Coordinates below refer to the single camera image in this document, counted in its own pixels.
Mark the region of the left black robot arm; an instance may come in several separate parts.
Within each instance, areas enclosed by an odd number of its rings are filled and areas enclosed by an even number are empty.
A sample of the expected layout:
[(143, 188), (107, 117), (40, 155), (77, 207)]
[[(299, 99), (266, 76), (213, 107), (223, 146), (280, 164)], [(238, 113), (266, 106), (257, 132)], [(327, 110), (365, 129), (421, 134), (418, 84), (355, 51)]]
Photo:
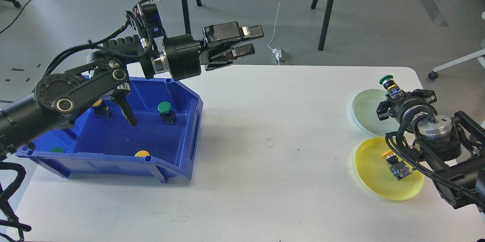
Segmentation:
[(72, 128), (75, 121), (107, 97), (131, 126), (137, 125), (126, 99), (128, 64), (139, 63), (146, 79), (169, 72), (174, 80), (199, 76), (228, 67), (255, 53), (251, 40), (264, 36), (261, 26), (241, 27), (237, 22), (204, 27), (204, 37), (190, 33), (167, 37), (156, 9), (156, 0), (140, 0), (126, 11), (126, 22), (108, 37), (68, 48), (47, 66), (32, 93), (1, 109), (1, 170), (15, 171), (15, 179), (1, 188), (1, 225), (15, 228), (18, 241), (31, 231), (14, 213), (9, 199), (25, 179), (19, 163), (6, 162), (21, 147), (35, 149), (34, 140), (55, 129)]

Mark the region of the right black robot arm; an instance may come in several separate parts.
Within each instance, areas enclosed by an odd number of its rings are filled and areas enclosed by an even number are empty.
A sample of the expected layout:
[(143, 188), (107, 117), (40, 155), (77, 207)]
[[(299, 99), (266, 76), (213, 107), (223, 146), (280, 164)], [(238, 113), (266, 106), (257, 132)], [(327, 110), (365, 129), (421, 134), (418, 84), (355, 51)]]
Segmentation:
[(454, 209), (475, 205), (484, 213), (484, 128), (463, 111), (441, 116), (432, 106), (435, 93), (386, 88), (377, 110), (379, 120), (395, 119), (399, 127), (386, 133), (386, 144), (435, 185)]

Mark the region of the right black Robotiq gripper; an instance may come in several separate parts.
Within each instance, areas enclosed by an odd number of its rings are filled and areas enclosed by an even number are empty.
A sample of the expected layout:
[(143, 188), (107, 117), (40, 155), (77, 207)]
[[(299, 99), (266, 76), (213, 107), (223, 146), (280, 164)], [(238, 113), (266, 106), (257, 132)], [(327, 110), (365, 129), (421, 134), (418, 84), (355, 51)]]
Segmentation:
[(416, 114), (411, 114), (411, 111), (417, 108), (420, 109), (419, 113), (436, 115), (436, 109), (431, 104), (437, 100), (434, 91), (425, 89), (405, 92), (405, 96), (401, 99), (391, 99), (386, 95), (386, 100), (379, 103), (376, 114), (379, 121), (394, 118), (398, 123), (407, 116), (415, 116)]

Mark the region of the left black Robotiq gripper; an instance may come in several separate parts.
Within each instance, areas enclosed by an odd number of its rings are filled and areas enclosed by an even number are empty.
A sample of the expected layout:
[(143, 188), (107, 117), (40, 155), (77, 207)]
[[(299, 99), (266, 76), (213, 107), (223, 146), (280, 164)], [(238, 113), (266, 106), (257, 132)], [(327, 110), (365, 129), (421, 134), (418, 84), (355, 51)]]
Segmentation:
[(237, 22), (204, 27), (204, 37), (185, 34), (163, 39), (163, 49), (151, 59), (151, 75), (168, 72), (173, 80), (183, 80), (206, 71), (231, 66), (236, 59), (255, 54), (252, 43), (237, 46), (243, 40), (264, 37), (261, 25), (240, 27)]

